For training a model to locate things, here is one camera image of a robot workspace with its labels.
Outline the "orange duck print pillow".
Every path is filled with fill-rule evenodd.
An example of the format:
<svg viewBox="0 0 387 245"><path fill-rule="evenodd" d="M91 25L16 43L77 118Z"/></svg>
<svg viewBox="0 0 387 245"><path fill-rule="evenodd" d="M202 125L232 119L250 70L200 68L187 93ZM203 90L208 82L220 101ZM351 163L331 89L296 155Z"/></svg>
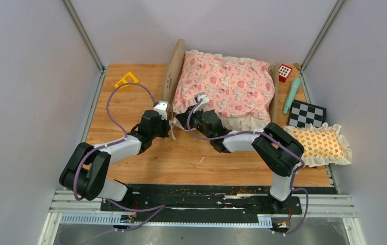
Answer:
<svg viewBox="0 0 387 245"><path fill-rule="evenodd" d="M309 124L305 128L284 126L284 130L304 147L301 159L306 166L351 164L352 151L349 143L341 134L341 125L329 126L325 122L318 128Z"/></svg>

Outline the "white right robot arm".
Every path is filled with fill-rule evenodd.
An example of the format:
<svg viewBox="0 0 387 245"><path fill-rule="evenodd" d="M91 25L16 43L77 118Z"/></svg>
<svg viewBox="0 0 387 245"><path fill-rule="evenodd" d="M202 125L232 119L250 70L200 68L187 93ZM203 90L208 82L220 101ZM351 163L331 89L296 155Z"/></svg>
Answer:
<svg viewBox="0 0 387 245"><path fill-rule="evenodd" d="M175 118L182 128L199 131L201 138L219 153L256 152L273 173L269 208L275 213L288 208L294 173L302 165L304 147L283 128L271 122L254 131L229 130L214 110L194 112L193 107Z"/></svg>

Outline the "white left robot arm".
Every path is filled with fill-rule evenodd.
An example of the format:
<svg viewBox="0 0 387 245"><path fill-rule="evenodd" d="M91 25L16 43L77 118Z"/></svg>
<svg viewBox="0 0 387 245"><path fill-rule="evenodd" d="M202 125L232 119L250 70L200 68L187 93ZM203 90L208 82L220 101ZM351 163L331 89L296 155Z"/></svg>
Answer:
<svg viewBox="0 0 387 245"><path fill-rule="evenodd" d="M127 211L133 206L130 189L107 178L109 166L143 153L155 138L168 137L169 130L166 112L146 110L140 123L125 138L98 145L79 143L62 171L59 183L89 201L111 199L119 210Z"/></svg>

